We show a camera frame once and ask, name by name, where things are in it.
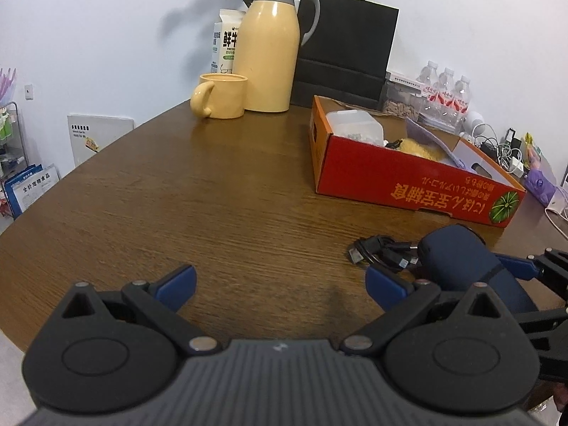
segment green watermelon graphic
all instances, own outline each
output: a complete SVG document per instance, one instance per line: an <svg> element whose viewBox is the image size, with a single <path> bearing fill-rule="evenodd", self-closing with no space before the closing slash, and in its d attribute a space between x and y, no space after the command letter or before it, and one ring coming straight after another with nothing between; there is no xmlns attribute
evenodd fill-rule
<svg viewBox="0 0 568 426"><path fill-rule="evenodd" d="M519 194L515 191L504 193L495 200L491 210L489 211L489 220L493 224L502 223L504 220L513 216L513 213L519 205Z"/></svg>

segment plastic container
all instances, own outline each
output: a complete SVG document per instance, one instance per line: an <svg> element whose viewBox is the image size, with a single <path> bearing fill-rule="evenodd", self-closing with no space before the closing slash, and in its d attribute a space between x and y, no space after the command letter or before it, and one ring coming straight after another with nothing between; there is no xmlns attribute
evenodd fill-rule
<svg viewBox="0 0 568 426"><path fill-rule="evenodd" d="M380 110L402 119L418 120L426 97L424 84L395 72L387 72L381 92Z"/></svg>
<svg viewBox="0 0 568 426"><path fill-rule="evenodd" d="M420 123L421 125L431 126L436 129L441 129L442 131L455 135L455 126L452 126L451 124L446 123L444 120L440 120L436 117L430 117L421 113L420 118L418 119L418 123Z"/></svg>
<svg viewBox="0 0 568 426"><path fill-rule="evenodd" d="M364 110L329 112L327 121L335 136L384 147L383 126Z"/></svg>

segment yellow thermos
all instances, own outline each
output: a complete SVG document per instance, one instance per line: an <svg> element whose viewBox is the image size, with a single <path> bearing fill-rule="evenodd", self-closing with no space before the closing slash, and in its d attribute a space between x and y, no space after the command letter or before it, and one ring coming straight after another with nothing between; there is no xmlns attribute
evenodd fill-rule
<svg viewBox="0 0 568 426"><path fill-rule="evenodd" d="M320 2L306 43L319 21ZM284 112L290 107L300 26L294 0L254 0L239 27L233 73L248 78L245 109Z"/></svg>

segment wall socket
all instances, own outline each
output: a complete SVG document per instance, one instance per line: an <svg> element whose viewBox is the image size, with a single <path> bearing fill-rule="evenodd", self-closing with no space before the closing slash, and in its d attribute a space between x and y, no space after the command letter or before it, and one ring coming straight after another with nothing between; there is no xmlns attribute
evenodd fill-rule
<svg viewBox="0 0 568 426"><path fill-rule="evenodd" d="M26 101L33 100L33 85L27 84L24 86L24 92L26 93Z"/></svg>

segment black paper bag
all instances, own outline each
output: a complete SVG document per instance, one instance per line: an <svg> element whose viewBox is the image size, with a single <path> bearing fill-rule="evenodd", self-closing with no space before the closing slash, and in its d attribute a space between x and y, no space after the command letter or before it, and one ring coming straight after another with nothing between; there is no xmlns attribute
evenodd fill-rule
<svg viewBox="0 0 568 426"><path fill-rule="evenodd" d="M366 0L320 0L316 31L300 47L290 102L311 107L314 95L377 109L398 9ZM312 4L300 3L300 33L314 17Z"/></svg>

